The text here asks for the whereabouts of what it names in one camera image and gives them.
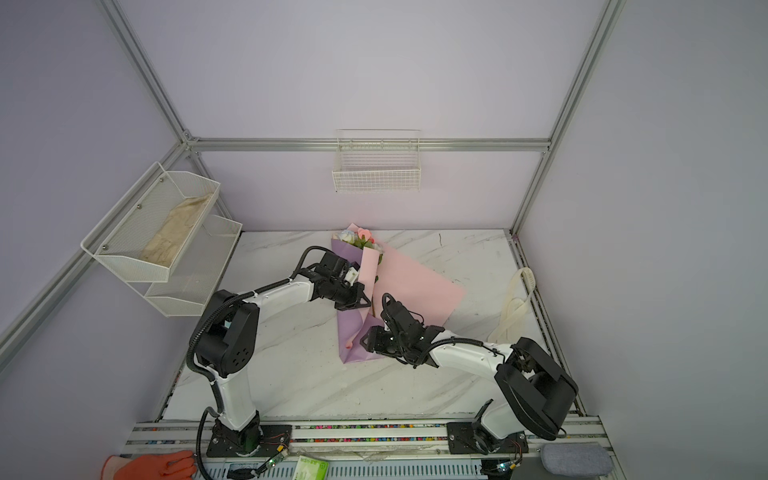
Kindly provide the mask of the purple pink wrapping paper sheet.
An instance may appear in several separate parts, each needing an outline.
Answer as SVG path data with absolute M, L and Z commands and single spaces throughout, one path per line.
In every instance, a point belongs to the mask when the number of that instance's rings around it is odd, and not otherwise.
M 342 363 L 364 362 L 378 357 L 367 352 L 360 340 L 371 327 L 383 324 L 381 311 L 385 294 L 420 314 L 427 325 L 444 325 L 463 300 L 466 293 L 463 287 L 381 242 L 373 234 L 375 243 L 383 247 L 383 253 L 366 248 L 358 238 L 354 244 L 340 241 L 340 232 L 332 235 L 331 250 L 360 265 L 359 281 L 365 285 L 365 293 L 372 302 L 370 308 L 337 314 L 338 350 Z

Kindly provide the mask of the red pink fake rose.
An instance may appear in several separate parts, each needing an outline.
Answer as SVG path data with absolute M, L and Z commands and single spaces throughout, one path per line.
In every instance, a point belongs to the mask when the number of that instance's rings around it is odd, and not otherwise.
M 357 230 L 357 238 L 361 245 L 373 245 L 375 243 L 371 232 L 367 229 L 359 228 Z

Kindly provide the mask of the white blue fake flower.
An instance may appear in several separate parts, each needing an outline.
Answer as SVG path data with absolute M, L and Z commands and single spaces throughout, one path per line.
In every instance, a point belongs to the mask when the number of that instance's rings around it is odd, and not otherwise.
M 338 234 L 338 238 L 340 241 L 345 243 L 354 244 L 357 239 L 357 235 L 351 230 L 344 230 Z

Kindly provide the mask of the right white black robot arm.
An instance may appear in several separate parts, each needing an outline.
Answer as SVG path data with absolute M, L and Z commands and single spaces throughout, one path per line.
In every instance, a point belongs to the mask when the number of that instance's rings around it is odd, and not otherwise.
M 371 327 L 360 344 L 369 353 L 414 369 L 453 368 L 496 384 L 502 404 L 486 402 L 475 417 L 481 440 L 503 440 L 529 431 L 553 441 L 578 394 L 573 378 L 536 341 L 521 337 L 497 344 L 461 337 L 427 325 L 389 294 L 382 326 Z

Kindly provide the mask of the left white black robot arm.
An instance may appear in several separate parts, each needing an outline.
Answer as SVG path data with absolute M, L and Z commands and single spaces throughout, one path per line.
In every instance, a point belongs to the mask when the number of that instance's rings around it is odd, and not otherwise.
M 220 423 L 236 433 L 257 423 L 247 366 L 259 322 L 318 299 L 338 311 L 368 308 L 372 302 L 361 273 L 358 262 L 310 246 L 287 278 L 244 293 L 222 289 L 212 295 L 190 337 L 185 364 L 206 378 Z

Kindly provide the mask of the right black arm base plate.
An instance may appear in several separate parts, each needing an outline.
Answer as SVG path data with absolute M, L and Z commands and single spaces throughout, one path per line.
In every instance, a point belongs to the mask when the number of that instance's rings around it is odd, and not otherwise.
M 448 449 L 454 455 L 501 455 L 529 452 L 526 435 L 522 432 L 499 439 L 473 422 L 449 422 L 446 430 Z

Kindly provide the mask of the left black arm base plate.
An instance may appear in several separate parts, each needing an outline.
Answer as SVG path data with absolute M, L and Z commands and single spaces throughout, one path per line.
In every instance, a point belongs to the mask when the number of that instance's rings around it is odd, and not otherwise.
M 216 420 L 208 442 L 208 458 L 268 458 L 286 450 L 290 444 L 293 427 L 289 424 L 253 424 L 243 431 L 235 431 Z

